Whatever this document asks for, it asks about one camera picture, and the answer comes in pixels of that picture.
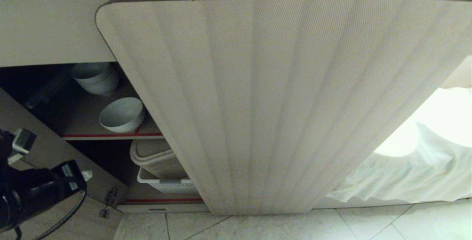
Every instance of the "cabinet door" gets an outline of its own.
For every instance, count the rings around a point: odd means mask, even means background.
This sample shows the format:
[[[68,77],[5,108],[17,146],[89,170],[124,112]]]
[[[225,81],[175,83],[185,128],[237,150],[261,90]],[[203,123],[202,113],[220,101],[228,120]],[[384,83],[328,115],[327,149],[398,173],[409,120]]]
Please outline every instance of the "cabinet door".
[[[22,159],[25,163],[34,168],[53,168],[64,161],[76,160],[82,171],[93,172],[93,178],[87,182],[90,198],[105,203],[105,195],[113,187],[118,188],[115,202],[125,198],[127,185],[81,154],[0,88],[0,129],[15,131],[18,128],[28,129],[37,135],[30,153]]]
[[[27,163],[18,161],[13,165],[18,170],[31,168]],[[81,193],[62,201],[47,212],[32,218],[20,225],[23,233],[23,239],[33,239],[39,234],[45,232],[52,225],[64,217],[80,200]],[[84,204],[77,213],[56,232],[47,237],[49,240],[112,240],[122,213],[110,208],[110,215],[107,219],[100,218],[98,212],[105,208],[105,204],[90,198],[84,201]],[[0,234],[0,240],[15,239],[15,232],[10,230]]]
[[[209,210],[303,213],[472,54],[453,0],[117,0],[97,26]]]

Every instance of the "plastic container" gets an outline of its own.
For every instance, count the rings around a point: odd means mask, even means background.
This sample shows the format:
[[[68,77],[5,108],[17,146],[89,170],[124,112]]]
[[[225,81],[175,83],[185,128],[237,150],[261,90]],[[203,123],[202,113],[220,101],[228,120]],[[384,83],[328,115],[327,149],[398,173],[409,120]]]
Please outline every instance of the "plastic container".
[[[112,102],[100,113],[100,124],[109,131],[135,131],[145,119],[146,109],[138,98],[125,97]]]
[[[197,194],[197,189],[190,179],[159,180],[143,168],[139,169],[138,182],[149,184],[164,194]]]
[[[135,139],[130,148],[131,160],[158,179],[177,180],[187,173],[165,139]]]

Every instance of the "shelf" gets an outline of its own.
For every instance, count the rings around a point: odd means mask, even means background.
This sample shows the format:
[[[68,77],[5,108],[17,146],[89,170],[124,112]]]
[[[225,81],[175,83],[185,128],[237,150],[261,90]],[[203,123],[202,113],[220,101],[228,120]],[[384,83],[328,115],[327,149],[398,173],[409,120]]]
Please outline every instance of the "shelf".
[[[89,94],[80,89],[73,101],[63,103],[59,114],[50,122],[55,131],[66,140],[163,139],[162,133],[146,112],[141,126],[130,133],[114,133],[100,125],[100,112],[111,102],[138,94],[128,81],[120,81],[118,90],[107,96]]]
[[[202,198],[198,194],[163,194],[148,184],[137,181],[139,167],[133,169],[133,180],[129,186],[127,205],[141,204],[185,204],[202,203]]]

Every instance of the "white fabric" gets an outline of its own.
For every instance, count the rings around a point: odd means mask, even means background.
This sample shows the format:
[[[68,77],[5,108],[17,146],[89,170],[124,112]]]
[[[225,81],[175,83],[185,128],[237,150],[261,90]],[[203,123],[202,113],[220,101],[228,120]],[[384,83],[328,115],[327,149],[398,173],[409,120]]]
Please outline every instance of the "white fabric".
[[[412,150],[389,154],[382,144],[327,196],[341,202],[355,196],[410,203],[454,201],[470,196],[471,112],[470,89],[438,89],[384,142],[394,147],[392,139],[399,144],[402,137],[404,147]],[[412,127],[416,136],[411,136]],[[417,145],[412,147],[415,139]]]

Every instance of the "black cord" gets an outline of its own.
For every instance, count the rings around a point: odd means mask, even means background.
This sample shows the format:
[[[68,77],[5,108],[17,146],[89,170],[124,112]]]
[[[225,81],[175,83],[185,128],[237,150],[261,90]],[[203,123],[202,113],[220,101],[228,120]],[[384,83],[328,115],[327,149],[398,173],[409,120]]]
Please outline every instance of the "black cord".
[[[17,233],[17,240],[21,240],[23,234],[21,233],[21,229],[19,226],[15,227],[15,232]]]
[[[69,213],[67,213],[67,215],[62,218],[59,222],[57,222],[55,225],[53,225],[51,228],[49,228],[49,230],[47,230],[46,232],[42,233],[40,236],[34,238],[34,240],[41,240],[41,239],[44,239],[46,236],[54,233],[54,231],[56,231],[57,229],[59,229],[62,225],[64,225],[64,223],[66,223],[70,218],[72,218],[72,216],[74,214],[76,214],[76,212],[79,210],[79,208],[82,206],[82,204],[84,203],[85,199],[86,199],[86,196],[87,196],[87,187],[84,188],[84,193],[82,193],[82,198],[80,199],[80,201],[74,206],[74,208],[72,208],[72,210],[69,211]]]

